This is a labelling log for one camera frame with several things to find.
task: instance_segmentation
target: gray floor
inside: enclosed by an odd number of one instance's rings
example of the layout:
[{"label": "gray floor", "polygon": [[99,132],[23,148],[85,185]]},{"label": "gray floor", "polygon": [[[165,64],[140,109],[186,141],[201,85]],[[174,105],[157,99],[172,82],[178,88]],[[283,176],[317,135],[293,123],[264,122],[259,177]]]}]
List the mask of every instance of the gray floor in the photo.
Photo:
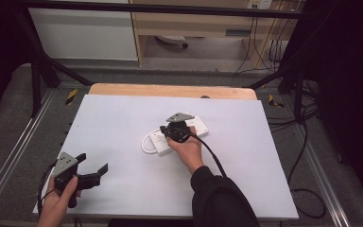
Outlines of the gray floor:
[{"label": "gray floor", "polygon": [[[192,38],[188,50],[169,44],[161,44],[154,38],[148,40],[146,65],[143,67],[106,67],[93,68],[78,67],[75,71],[82,76],[98,82],[118,83],[152,83],[152,84],[182,84],[241,87],[258,80],[267,72],[246,73],[233,75],[236,67],[241,64],[245,53],[241,42],[237,40],[207,40]],[[250,69],[247,62],[245,69]],[[11,149],[21,136],[31,113],[31,83],[29,69],[20,68],[13,75],[5,95],[0,103],[0,167],[9,156]],[[71,79],[60,76],[68,84],[58,89],[46,114],[34,132],[17,167],[13,170],[7,185],[0,196],[0,221],[6,225],[26,226],[35,223],[37,217],[31,214],[35,204],[35,194],[43,170],[54,160],[64,142],[65,132],[70,129],[82,95],[88,92],[88,87],[82,87],[72,105],[64,105],[72,86],[76,86]],[[257,91],[258,98],[263,101],[268,117],[289,117],[285,108],[268,105],[268,95],[272,94],[276,100],[278,96],[276,79],[265,88]],[[322,166],[327,172],[331,184],[336,190],[337,197],[353,226],[363,226],[363,188],[350,166],[337,162],[337,155],[330,142],[321,119],[313,118],[308,121],[308,134]],[[285,174],[290,168],[301,149],[301,143],[294,127],[273,133],[274,142],[281,159]],[[302,158],[293,175],[292,187],[305,187],[317,191],[319,188],[305,158]],[[299,195],[295,199],[302,209],[311,214],[320,212],[319,203],[310,196]],[[85,219],[86,223],[105,223],[105,219]],[[271,221],[263,221],[264,226],[270,226]],[[300,214],[300,219],[285,222],[290,226],[333,226],[331,216],[312,219]]]}]

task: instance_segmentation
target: black sleeve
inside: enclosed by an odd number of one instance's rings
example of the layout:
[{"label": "black sleeve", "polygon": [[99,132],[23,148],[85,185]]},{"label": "black sleeve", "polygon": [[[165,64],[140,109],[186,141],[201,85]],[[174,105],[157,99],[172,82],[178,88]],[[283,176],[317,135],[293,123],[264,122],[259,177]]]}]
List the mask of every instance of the black sleeve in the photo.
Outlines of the black sleeve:
[{"label": "black sleeve", "polygon": [[259,226],[250,203],[230,178],[214,176],[202,166],[194,172],[191,186],[195,227]]}]

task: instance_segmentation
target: white tabletop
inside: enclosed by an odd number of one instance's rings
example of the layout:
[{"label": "white tabletop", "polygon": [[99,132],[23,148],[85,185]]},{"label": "white tabletop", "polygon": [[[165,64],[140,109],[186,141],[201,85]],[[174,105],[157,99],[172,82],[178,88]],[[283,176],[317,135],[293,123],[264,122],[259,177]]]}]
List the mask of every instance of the white tabletop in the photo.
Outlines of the white tabletop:
[{"label": "white tabletop", "polygon": [[[209,130],[202,139],[258,218],[298,218],[260,101],[153,96],[84,97],[61,151],[74,157],[87,154],[79,174],[96,172],[106,163],[109,171],[101,186],[83,191],[78,206],[68,213],[98,218],[191,217],[191,175],[177,154],[149,155],[140,147],[148,133],[178,112],[202,119]],[[205,147],[202,155],[219,174]]]}]

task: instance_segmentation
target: black cord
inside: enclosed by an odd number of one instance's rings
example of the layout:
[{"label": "black cord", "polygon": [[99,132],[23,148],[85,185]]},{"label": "black cord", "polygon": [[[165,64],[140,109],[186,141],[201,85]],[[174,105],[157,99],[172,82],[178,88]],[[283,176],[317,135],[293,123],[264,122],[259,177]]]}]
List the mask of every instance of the black cord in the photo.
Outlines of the black cord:
[{"label": "black cord", "polygon": [[75,223],[75,227],[82,227],[81,218],[73,218],[73,222]]},{"label": "black cord", "polygon": [[181,132],[186,133],[186,134],[189,134],[190,136],[193,136],[194,138],[196,138],[197,140],[199,140],[208,149],[208,151],[212,154],[212,157],[214,158],[214,160],[216,162],[216,165],[219,168],[220,173],[222,174],[222,176],[224,178],[227,178],[226,172],[225,172],[225,170],[223,170],[222,164],[219,162],[219,160],[217,159],[216,155],[212,152],[212,150],[209,148],[209,146],[203,140],[201,140],[198,136],[196,136],[191,131],[184,131],[184,130],[179,129],[179,128],[172,128],[172,129],[177,130],[177,131],[181,131]]},{"label": "black cord", "polygon": [[[314,115],[317,115],[319,112],[318,109],[314,109],[309,111],[308,113],[306,113],[303,116],[303,119],[309,119],[311,117],[313,117]],[[284,117],[284,118],[278,118],[278,117],[267,117],[267,119],[273,119],[273,120],[285,120],[285,119],[290,119],[289,121],[286,122],[268,122],[269,124],[269,128],[270,129],[274,129],[274,128],[279,128],[279,127],[284,127],[284,126],[290,126],[292,124],[297,123],[297,120],[294,117]]]},{"label": "black cord", "polygon": [[256,43],[255,43],[256,38],[255,38],[255,36],[256,36],[256,28],[258,27],[258,18],[257,18],[257,17],[254,17],[254,18],[255,18],[255,29],[254,29],[254,49],[255,49],[255,51],[256,51],[256,53],[257,53],[257,55],[258,55],[259,59],[261,60],[261,62],[264,64],[264,66],[265,66],[265,67],[266,67],[269,71],[271,71],[271,70],[270,70],[270,68],[268,68],[268,67],[267,67],[267,65],[265,64],[264,60],[262,59],[261,54],[259,53],[259,51],[258,51],[258,49],[257,49],[257,47],[256,47]]},{"label": "black cord", "polygon": [[270,48],[269,48],[269,52],[268,52],[268,58],[269,58],[270,61],[272,61],[272,54],[271,53],[272,53],[273,43],[274,43],[274,40],[272,40],[272,43],[270,43]]},{"label": "black cord", "polygon": [[300,208],[297,204],[296,204],[296,208],[298,211],[300,211],[301,213],[303,213],[304,215],[313,218],[313,219],[320,219],[323,218],[326,215],[326,204],[323,201],[322,197],[320,195],[318,195],[316,192],[310,190],[310,189],[306,189],[306,188],[297,188],[297,189],[291,189],[290,192],[296,193],[296,192],[308,192],[312,195],[314,195],[319,201],[320,204],[322,206],[322,212],[320,213],[320,215],[311,215],[305,211],[302,210],[302,208]]},{"label": "black cord", "polygon": [[[272,41],[272,44],[271,44],[271,49],[270,49],[270,52],[269,52],[269,59],[271,56],[274,57],[274,61],[281,61],[282,60],[282,44],[283,42],[281,41],[281,38],[282,38],[282,34],[283,32],[285,31],[285,27],[287,25],[287,23],[289,23],[290,21],[289,20],[286,20],[284,26],[282,27],[282,31],[279,33],[279,36],[277,36],[276,40],[275,41]],[[275,49],[276,50],[276,53],[274,53],[273,55],[271,54],[271,51]]]},{"label": "black cord", "polygon": [[240,70],[240,68],[243,66],[243,64],[246,62],[247,57],[249,56],[249,52],[250,52],[250,43],[251,43],[251,31],[252,31],[252,26],[254,25],[254,18],[252,17],[252,22],[251,22],[251,28],[250,28],[250,35],[249,35],[249,47],[247,48],[247,53],[246,53],[246,57],[244,57],[243,62],[241,62],[240,67],[238,67],[238,69],[233,73],[234,75],[239,74],[238,70]]},{"label": "black cord", "polygon": [[37,193],[37,209],[38,209],[38,216],[41,215],[41,212],[43,211],[43,199],[51,192],[53,192],[55,189],[51,190],[50,192],[46,193],[45,196],[43,196],[43,198],[41,198],[42,193],[43,193],[43,184],[46,181],[46,176],[48,175],[49,171],[55,167],[55,164],[57,163],[58,160],[56,160],[54,163],[52,163],[51,165],[49,165],[49,167],[43,172],[43,176],[41,177],[40,180],[40,185],[38,187],[38,193]]},{"label": "black cord", "polygon": [[[281,2],[280,2],[280,4],[279,4],[279,7],[277,8],[277,10],[280,10],[281,9],[281,7],[282,7],[282,4],[283,4],[283,2],[284,2],[285,0],[282,0]],[[270,32],[272,31],[272,29],[273,29],[273,26],[275,25],[275,21],[276,21],[276,18],[273,18],[273,21],[272,21],[272,25],[270,26],[270,29],[269,29],[269,33],[268,33],[268,36],[267,36],[267,39],[268,39],[268,37],[270,36]],[[272,52],[272,47],[273,47],[273,40],[272,40],[272,43],[271,43],[271,45],[270,45],[270,49],[269,49],[269,60],[270,61],[272,61],[271,60],[271,52]],[[276,72],[276,68],[279,68],[279,67],[276,67],[276,64],[275,63],[273,63],[273,72]]]},{"label": "black cord", "polygon": [[272,131],[271,133],[275,133],[275,132],[277,132],[277,131],[284,130],[285,128],[288,128],[288,127],[290,127],[290,126],[292,126],[292,125],[294,125],[294,124],[286,125],[286,126],[284,126],[284,127],[281,127],[281,128],[280,128],[280,129],[278,129],[278,130]]},{"label": "black cord", "polygon": [[235,74],[237,75],[237,74],[241,74],[241,73],[245,73],[245,72],[250,72],[250,71],[259,71],[259,70],[269,70],[269,68],[262,68],[262,69],[246,69],[246,70],[240,71],[240,72],[235,73]]},{"label": "black cord", "polygon": [[[305,113],[306,113],[306,110],[308,107],[312,106],[312,105],[315,105],[315,103],[311,104],[311,105],[307,105],[304,109],[303,109],[303,113],[302,113],[302,116],[303,116],[303,121],[302,121],[302,126],[304,128],[304,141],[303,141],[303,144],[302,144],[302,149],[300,150],[300,153],[299,153],[299,156],[297,157],[296,159],[296,162],[294,163],[293,167],[291,168],[290,170],[290,173],[288,174],[288,177],[287,177],[287,184],[290,185],[290,182],[291,182],[291,177],[293,176],[293,173],[294,173],[294,170],[296,169],[299,161],[301,160],[303,154],[304,154],[304,151],[305,151],[305,147],[306,147],[306,143],[308,141],[308,129],[306,127],[306,124],[305,124]],[[310,190],[310,189],[306,189],[306,188],[296,188],[296,189],[291,189],[290,192],[300,192],[300,191],[304,191],[304,192],[308,192],[308,193],[311,193],[313,195],[315,195],[318,200],[320,200],[320,203],[321,203],[321,206],[322,206],[322,213],[320,215],[311,215],[307,212],[304,212],[302,210],[302,208],[300,208],[297,204],[296,204],[296,208],[298,211],[300,211],[302,214],[310,217],[310,218],[323,218],[326,214],[326,205],[323,201],[323,199],[314,191]]]},{"label": "black cord", "polygon": [[289,116],[289,117],[271,117],[271,116],[267,116],[267,119],[270,120],[286,120],[286,119],[294,119],[294,117]]}]

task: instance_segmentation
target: hand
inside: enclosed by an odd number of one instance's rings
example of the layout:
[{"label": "hand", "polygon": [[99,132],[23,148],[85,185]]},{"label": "hand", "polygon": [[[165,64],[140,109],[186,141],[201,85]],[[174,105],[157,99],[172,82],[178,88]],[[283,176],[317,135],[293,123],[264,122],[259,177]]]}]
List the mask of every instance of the hand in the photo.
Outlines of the hand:
[{"label": "hand", "polygon": [[63,192],[55,190],[51,193],[50,191],[55,189],[54,179],[50,178],[48,183],[48,188],[43,202],[43,211],[40,216],[40,221],[38,222],[39,227],[43,226],[61,226],[61,222],[66,215],[67,205],[69,203],[70,197],[75,192],[78,186],[78,178],[73,177],[72,180],[66,185]]},{"label": "hand", "polygon": [[[196,133],[196,127],[190,127],[190,131]],[[193,174],[199,167],[204,166],[201,156],[201,142],[190,136],[184,143],[178,143],[169,137],[166,137],[167,144],[176,150],[179,154],[181,161],[187,166],[191,174]]]}]

